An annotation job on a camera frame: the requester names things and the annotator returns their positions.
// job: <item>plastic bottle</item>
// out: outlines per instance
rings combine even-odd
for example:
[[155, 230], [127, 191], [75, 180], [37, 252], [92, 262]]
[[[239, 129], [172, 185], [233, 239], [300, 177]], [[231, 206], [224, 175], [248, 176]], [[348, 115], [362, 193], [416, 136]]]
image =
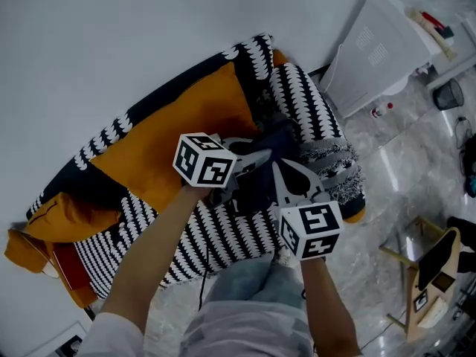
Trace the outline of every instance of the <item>plastic bottle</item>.
[[372, 115], [373, 118], [378, 118], [387, 114], [392, 108], [393, 103], [380, 103], [376, 108], [370, 111], [370, 115]]

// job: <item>black trash can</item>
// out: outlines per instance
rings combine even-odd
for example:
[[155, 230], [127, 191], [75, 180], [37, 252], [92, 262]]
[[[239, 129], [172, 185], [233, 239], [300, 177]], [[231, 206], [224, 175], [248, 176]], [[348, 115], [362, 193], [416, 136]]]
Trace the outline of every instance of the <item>black trash can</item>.
[[456, 80], [450, 79], [433, 91], [433, 101], [441, 111], [460, 107], [464, 104], [463, 91]]

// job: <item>person's left arm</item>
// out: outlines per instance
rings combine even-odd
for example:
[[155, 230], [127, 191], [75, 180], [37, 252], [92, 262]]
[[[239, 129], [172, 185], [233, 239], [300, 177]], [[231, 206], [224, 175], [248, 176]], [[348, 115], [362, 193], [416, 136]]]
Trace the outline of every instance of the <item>person's left arm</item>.
[[167, 273], [182, 231], [209, 188], [183, 187], [126, 252], [101, 313], [133, 322], [144, 333], [149, 305]]

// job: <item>forearm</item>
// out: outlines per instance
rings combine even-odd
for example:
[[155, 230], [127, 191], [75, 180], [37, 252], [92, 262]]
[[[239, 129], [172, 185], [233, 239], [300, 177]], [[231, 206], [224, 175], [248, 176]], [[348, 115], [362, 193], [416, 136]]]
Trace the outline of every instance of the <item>forearm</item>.
[[132, 244], [119, 266], [101, 312], [128, 318], [144, 331], [150, 301], [170, 267], [181, 233], [198, 200], [193, 190], [182, 188]]
[[356, 328], [321, 258], [301, 262], [309, 330], [320, 357], [360, 354]]

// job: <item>black pants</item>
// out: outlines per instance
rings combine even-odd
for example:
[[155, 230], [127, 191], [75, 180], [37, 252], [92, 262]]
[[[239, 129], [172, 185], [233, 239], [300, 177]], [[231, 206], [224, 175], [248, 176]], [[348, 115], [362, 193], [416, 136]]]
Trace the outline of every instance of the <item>black pants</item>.
[[[449, 228], [457, 228], [461, 233], [461, 242], [476, 251], [476, 224], [465, 219], [450, 217], [446, 223]], [[458, 272], [476, 272], [476, 252], [460, 252]]]

